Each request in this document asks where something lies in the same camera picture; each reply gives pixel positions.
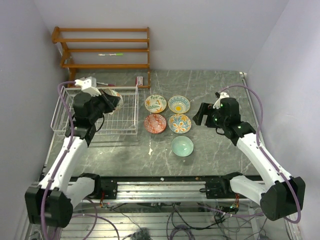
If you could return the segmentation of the orange star leaf bowl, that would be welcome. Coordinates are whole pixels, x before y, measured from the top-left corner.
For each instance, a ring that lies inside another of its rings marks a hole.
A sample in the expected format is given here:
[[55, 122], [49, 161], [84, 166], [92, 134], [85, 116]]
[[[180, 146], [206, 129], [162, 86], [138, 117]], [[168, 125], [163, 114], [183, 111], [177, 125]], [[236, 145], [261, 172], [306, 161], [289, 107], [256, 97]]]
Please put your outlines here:
[[117, 107], [113, 113], [108, 113], [109, 115], [113, 115], [116, 111], [118, 111], [123, 106], [123, 97], [120, 93], [113, 90], [113, 96], [117, 96]]

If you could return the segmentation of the star and leaves bowl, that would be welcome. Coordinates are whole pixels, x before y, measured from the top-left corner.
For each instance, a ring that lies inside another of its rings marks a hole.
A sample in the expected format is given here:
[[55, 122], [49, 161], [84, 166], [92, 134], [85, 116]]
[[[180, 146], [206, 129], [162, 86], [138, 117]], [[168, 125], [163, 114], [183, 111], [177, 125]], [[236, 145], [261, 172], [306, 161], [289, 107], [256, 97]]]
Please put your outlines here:
[[146, 98], [144, 105], [150, 113], [159, 114], [166, 109], [167, 101], [163, 96], [153, 94]]

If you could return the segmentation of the red patterned blue bowl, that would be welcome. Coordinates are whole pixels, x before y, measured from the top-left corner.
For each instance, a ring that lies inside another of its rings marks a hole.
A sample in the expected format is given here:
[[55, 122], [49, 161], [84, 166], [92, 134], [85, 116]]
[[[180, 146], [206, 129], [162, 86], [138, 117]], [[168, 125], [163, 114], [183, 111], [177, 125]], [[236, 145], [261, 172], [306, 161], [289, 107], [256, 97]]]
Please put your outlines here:
[[151, 134], [160, 134], [167, 127], [166, 119], [160, 114], [150, 114], [144, 120], [145, 129]]

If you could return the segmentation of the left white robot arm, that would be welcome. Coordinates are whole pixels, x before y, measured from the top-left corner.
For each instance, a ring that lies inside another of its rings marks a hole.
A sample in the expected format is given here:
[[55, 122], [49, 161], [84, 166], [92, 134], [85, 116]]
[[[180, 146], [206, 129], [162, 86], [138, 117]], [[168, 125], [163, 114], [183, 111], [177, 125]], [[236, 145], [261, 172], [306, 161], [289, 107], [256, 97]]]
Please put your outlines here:
[[96, 122], [106, 114], [113, 114], [121, 105], [122, 96], [109, 89], [99, 89], [96, 94], [81, 91], [73, 98], [74, 113], [66, 111], [69, 124], [58, 156], [45, 177], [37, 186], [30, 186], [24, 195], [32, 224], [64, 228], [83, 199], [101, 195], [98, 174], [82, 173], [76, 182], [69, 182], [77, 161], [97, 132]]

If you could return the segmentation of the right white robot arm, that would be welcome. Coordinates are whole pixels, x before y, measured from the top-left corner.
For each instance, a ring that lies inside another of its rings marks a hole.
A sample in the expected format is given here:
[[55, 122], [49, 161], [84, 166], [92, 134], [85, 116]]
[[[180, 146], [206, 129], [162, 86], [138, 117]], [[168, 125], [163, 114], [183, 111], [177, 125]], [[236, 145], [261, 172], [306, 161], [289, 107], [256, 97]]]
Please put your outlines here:
[[232, 97], [220, 97], [214, 104], [201, 103], [192, 118], [197, 126], [221, 129], [222, 135], [253, 164], [263, 184], [248, 179], [239, 172], [227, 174], [220, 186], [221, 194], [231, 198], [240, 194], [258, 204], [271, 221], [296, 214], [295, 223], [301, 220], [306, 184], [301, 177], [286, 171], [266, 147], [259, 143], [259, 136], [250, 123], [241, 120], [240, 106]]

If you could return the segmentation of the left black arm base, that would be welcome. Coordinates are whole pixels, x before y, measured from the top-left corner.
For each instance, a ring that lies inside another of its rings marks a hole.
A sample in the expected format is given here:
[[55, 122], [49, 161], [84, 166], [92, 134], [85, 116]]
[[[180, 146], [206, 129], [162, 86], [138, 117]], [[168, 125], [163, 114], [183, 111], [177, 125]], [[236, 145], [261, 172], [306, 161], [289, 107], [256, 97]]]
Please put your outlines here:
[[115, 200], [118, 193], [118, 183], [112, 179], [101, 181], [101, 198], [103, 200]]

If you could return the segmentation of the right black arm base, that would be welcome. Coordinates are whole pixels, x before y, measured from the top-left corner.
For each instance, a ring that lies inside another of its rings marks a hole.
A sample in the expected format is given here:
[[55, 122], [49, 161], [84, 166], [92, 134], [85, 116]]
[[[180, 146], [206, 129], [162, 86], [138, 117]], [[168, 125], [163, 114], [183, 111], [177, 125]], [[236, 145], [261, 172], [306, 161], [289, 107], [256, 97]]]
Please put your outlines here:
[[227, 199], [231, 195], [229, 185], [224, 181], [208, 181], [199, 192], [204, 193], [207, 199]]

